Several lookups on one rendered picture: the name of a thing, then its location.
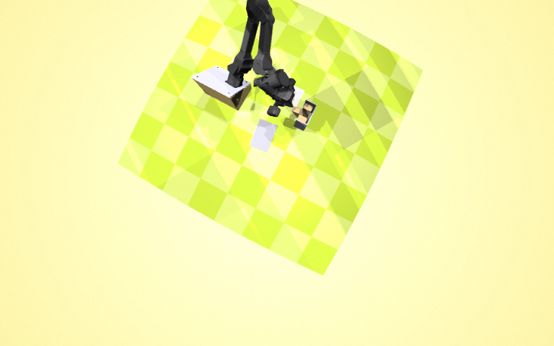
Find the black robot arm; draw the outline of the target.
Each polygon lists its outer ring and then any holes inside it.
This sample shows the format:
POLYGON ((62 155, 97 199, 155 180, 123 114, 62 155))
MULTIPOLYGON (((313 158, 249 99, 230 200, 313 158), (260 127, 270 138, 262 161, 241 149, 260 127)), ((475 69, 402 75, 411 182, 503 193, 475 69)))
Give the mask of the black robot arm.
POLYGON ((295 96, 294 86, 289 84, 289 77, 284 69, 276 70, 272 66, 271 43, 275 18, 269 1, 247 0, 246 10, 248 18, 241 48, 234 57, 233 63, 227 66, 229 75, 225 83, 234 88, 240 87, 243 85, 244 74, 253 69, 256 75, 262 75, 254 78, 253 87, 260 87, 265 93, 271 93, 273 89, 279 88, 279 92, 275 93, 276 99, 279 102, 291 103, 295 96), (259 23, 258 54, 252 59, 252 49, 259 23))

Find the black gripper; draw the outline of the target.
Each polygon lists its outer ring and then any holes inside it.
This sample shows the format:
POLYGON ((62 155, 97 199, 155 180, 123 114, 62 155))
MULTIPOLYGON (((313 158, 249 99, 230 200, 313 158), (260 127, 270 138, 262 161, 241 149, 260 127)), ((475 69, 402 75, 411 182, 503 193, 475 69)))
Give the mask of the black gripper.
MULTIPOLYGON (((293 78, 289 78, 289 84, 291 84, 294 87, 295 83, 296 81, 293 78)), ((278 92, 279 92, 279 88, 273 89, 271 93, 265 93, 269 95, 272 98, 272 100, 275 100, 273 106, 270 105, 266 112, 269 116, 278 117, 279 113, 281 112, 281 109, 278 106, 284 107, 286 105, 288 107, 293 107, 292 103, 283 102, 283 101, 279 102, 275 97, 275 93, 278 93, 278 92)))

